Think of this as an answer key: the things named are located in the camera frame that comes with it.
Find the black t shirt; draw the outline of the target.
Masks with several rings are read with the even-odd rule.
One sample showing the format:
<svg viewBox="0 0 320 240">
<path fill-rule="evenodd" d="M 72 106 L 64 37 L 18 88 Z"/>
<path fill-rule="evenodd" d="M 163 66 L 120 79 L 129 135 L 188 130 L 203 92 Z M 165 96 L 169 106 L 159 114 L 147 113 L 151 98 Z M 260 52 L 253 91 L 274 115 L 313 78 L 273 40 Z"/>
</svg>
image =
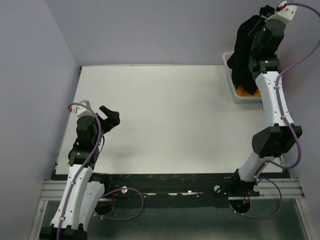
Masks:
<svg viewBox="0 0 320 240">
<path fill-rule="evenodd" d="M 227 60 L 227 65 L 232 70 L 231 79 L 234 87 L 237 88 L 242 86 L 252 95 L 258 87 L 249 70 L 249 58 L 253 41 L 249 39 L 248 34 L 253 29 L 258 19 L 259 16 L 254 15 L 239 26 L 233 54 Z"/>
</svg>

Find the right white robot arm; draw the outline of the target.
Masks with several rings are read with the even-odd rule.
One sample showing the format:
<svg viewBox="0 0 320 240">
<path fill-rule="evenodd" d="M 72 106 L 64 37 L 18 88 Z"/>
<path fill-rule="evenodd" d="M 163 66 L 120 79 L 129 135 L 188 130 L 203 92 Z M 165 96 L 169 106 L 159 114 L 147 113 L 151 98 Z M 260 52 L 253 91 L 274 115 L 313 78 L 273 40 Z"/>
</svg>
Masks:
<svg viewBox="0 0 320 240">
<path fill-rule="evenodd" d="M 230 183 L 230 191 L 236 196 L 247 192 L 247 182 L 256 181 L 259 173 L 287 153 L 303 132 L 288 111 L 282 89 L 284 71 L 276 55 L 286 25 L 296 10 L 296 6 L 286 1 L 276 8 L 261 7 L 258 15 L 238 28 L 233 54 L 227 60 L 233 85 L 249 94 L 260 93 L 266 124 L 265 129 L 252 137 L 253 152 L 236 170 L 239 178 Z"/>
</svg>

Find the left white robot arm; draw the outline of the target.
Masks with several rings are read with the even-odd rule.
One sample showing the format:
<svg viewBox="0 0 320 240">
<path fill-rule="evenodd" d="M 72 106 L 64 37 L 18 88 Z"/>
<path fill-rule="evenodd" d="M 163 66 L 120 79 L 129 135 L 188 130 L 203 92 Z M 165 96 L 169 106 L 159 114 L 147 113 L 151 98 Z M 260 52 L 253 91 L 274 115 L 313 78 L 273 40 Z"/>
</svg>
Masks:
<svg viewBox="0 0 320 240">
<path fill-rule="evenodd" d="M 50 225 L 42 227 L 41 240 L 86 240 L 88 224 L 99 198 L 107 197 L 111 185 L 92 180 L 93 170 L 100 155 L 99 145 L 104 134 L 121 122 L 120 114 L 104 105 L 95 113 L 88 101 L 72 103 L 69 110 L 77 116 L 76 139 L 68 153 L 68 175 L 65 188 Z"/>
</svg>

